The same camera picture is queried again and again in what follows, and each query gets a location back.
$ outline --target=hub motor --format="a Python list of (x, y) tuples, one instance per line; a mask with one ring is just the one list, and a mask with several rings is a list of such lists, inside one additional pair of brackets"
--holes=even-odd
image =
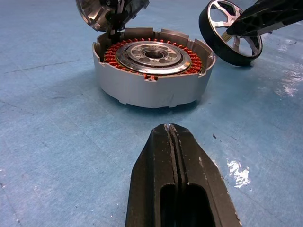
[(188, 35), (125, 28), (148, 0), (76, 0), (84, 21), (104, 34), (93, 44), (100, 87), (123, 104), (159, 108), (199, 100), (215, 63), (213, 50)]

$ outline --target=wheel spoke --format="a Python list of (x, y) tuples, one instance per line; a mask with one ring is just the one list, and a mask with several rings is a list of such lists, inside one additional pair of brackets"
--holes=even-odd
[(233, 6), (233, 8), (234, 8), (235, 13), (236, 13), (235, 17), (238, 18), (240, 16), (241, 9), (239, 7), (237, 7), (237, 6)]
[(232, 17), (232, 16), (229, 14), (229, 12), (227, 12), (226, 9), (224, 9), (222, 6), (220, 6), (220, 4), (219, 4), (217, 1), (214, 1), (213, 4), (214, 4), (214, 6), (215, 6), (218, 10), (220, 10), (225, 16), (227, 16), (227, 18)]
[(214, 27), (228, 27), (228, 23), (225, 21), (212, 21)]
[(254, 42), (252, 41), (251, 38), (249, 37), (244, 37), (244, 39), (248, 42), (248, 44), (250, 45), (250, 48), (252, 50), (252, 54), (257, 54), (259, 52), (259, 50), (256, 48)]
[(233, 40), (233, 45), (232, 45), (232, 48), (239, 52), (239, 45), (240, 45), (240, 38), (235, 36), (234, 40)]

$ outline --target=metal bearing plate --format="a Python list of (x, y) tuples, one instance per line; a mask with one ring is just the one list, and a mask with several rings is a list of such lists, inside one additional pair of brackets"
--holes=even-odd
[(112, 44), (102, 34), (93, 44), (100, 87), (123, 104), (159, 108), (199, 100), (215, 63), (212, 49), (188, 35), (126, 28)]
[(191, 64), (190, 56), (184, 50), (153, 41), (126, 44), (117, 51), (116, 57), (129, 69), (154, 75), (180, 73)]
[[(211, 9), (216, 9), (223, 13), (227, 21), (214, 21), (211, 18)], [(261, 36), (239, 37), (232, 36), (224, 32), (218, 33), (218, 28), (228, 28), (243, 12), (235, 4), (226, 0), (213, 0), (201, 12), (199, 17), (199, 27), (206, 43), (224, 61), (237, 65), (246, 66), (260, 56), (262, 52)], [(250, 54), (241, 51), (242, 42), (247, 42), (251, 51)]]

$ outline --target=center hole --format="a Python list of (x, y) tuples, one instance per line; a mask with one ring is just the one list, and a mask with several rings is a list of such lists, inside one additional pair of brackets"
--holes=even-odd
[(147, 51), (145, 53), (145, 56), (148, 58), (159, 59), (159, 58), (163, 58), (164, 55), (159, 51)]

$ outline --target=scuff mark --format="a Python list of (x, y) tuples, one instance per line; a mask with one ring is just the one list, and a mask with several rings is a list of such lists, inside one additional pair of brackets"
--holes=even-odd
[(286, 46), (280, 46), (279, 50), (280, 51), (287, 51), (287, 47)]
[(285, 39), (286, 43), (290, 45), (293, 41), (291, 39)]
[(234, 186), (235, 188), (241, 188), (243, 185), (250, 183), (250, 168), (248, 166), (241, 171), (241, 163), (235, 160), (227, 163), (227, 166), (229, 167), (229, 176), (233, 176), (236, 181), (236, 185)]
[(204, 168), (201, 157), (199, 157), (199, 164), (200, 164), (200, 166), (202, 166), (202, 168)]
[(206, 176), (206, 174), (204, 172), (203, 172), (203, 175), (204, 175), (205, 180), (207, 180), (207, 176)]
[(294, 97), (298, 91), (298, 89), (296, 89), (297, 84), (303, 81), (303, 78), (300, 76), (301, 73), (291, 70), (284, 70), (283, 73), (286, 77), (282, 79), (282, 88), (276, 90), (275, 93), (279, 96)]
[(213, 161), (214, 165), (215, 165), (217, 168), (219, 168), (219, 167), (218, 167), (218, 164), (216, 163), (216, 161), (213, 160), (213, 159), (212, 159), (212, 161)]
[(60, 99), (60, 98), (65, 99), (65, 97), (61, 97), (61, 96), (59, 96), (59, 97), (54, 97), (54, 98), (52, 98), (52, 99)]
[(6, 104), (6, 105), (10, 105), (10, 106), (12, 106), (12, 107), (14, 107), (14, 108), (16, 108), (16, 109), (19, 109), (19, 110), (21, 110), (21, 111), (24, 111), (24, 112), (26, 112), (26, 113), (31, 114), (32, 116), (34, 116), (34, 114), (33, 114), (33, 113), (28, 112), (28, 111), (26, 111), (26, 110), (23, 110), (22, 108), (17, 107), (17, 106), (15, 106), (15, 105), (11, 104), (11, 103), (4, 102), (4, 101), (2, 101), (2, 100), (0, 100), (0, 102), (4, 103), (4, 104)]
[(41, 141), (41, 142), (42, 142), (42, 144), (43, 144), (44, 146), (48, 147), (48, 145), (47, 145), (46, 143), (44, 143), (43, 141)]
[(77, 61), (80, 61), (80, 60), (65, 61), (65, 62), (59, 62), (59, 63), (53, 63), (53, 64), (47, 64), (47, 65), (38, 65), (38, 66), (31, 67), (31, 68), (26, 68), (26, 69), (21, 69), (21, 70), (14, 70), (14, 71), (5, 72), (4, 74), (11, 73), (11, 72), (19, 72), (19, 71), (25, 71), (25, 70), (32, 70), (32, 69), (36, 69), (36, 68), (43, 68), (44, 69), (45, 66), (61, 65), (61, 64), (73, 63), (73, 62), (77, 62)]

